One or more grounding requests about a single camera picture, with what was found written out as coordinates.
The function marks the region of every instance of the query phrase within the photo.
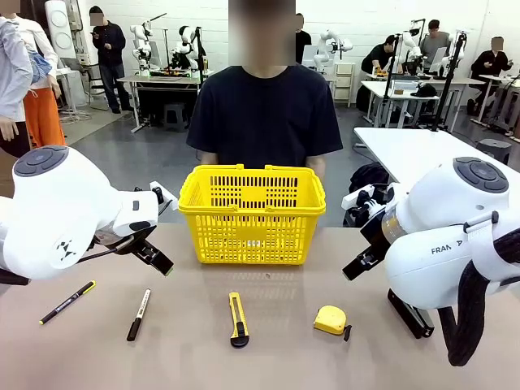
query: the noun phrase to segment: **neck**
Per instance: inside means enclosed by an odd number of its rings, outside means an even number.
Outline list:
[[[282,73],[287,66],[284,65],[248,65],[243,67],[251,76],[259,79],[272,79]]]

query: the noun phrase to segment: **pen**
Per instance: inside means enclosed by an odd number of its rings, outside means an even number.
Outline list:
[[[66,301],[62,302],[60,306],[58,306],[56,309],[52,310],[50,313],[48,313],[44,318],[40,320],[40,325],[43,325],[44,323],[49,322],[56,314],[58,314],[60,311],[68,307],[73,301],[81,297],[82,295],[85,295],[88,291],[90,291],[92,288],[96,286],[96,281],[91,280],[88,282],[85,286],[80,288],[77,292],[74,293],[71,297],[69,297]]]
[[[141,325],[141,320],[143,319],[143,315],[145,314],[146,305],[148,304],[148,298],[150,298],[150,293],[150,289],[147,288],[145,290],[143,300],[141,301],[141,306],[139,306],[139,311],[137,312],[136,319],[133,320],[132,326],[130,327],[130,331],[128,332],[127,341],[134,341],[136,339],[137,332],[139,331],[139,326]]]

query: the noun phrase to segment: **stool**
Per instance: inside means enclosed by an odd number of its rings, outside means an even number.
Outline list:
[[[176,132],[188,130],[188,119],[184,103],[166,104],[164,106],[164,127]]]
[[[493,157],[495,160],[507,165],[509,161],[509,153],[511,152],[511,144],[487,138],[481,140],[477,144],[477,150],[480,150],[481,152]]]

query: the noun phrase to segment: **mannequin hand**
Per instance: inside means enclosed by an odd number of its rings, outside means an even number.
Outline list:
[[[10,141],[18,135],[18,128],[16,122],[13,119],[6,118],[0,115],[0,130],[2,131],[2,137],[4,141]]]
[[[50,87],[54,92],[54,95],[57,99],[62,96],[62,90],[59,88],[58,81],[53,76],[47,76],[47,80],[49,81]]]

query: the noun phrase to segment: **plastic shopping basket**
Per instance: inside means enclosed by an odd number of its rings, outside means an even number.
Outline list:
[[[201,262],[300,265],[325,192],[309,168],[199,166],[180,190],[179,211]]]

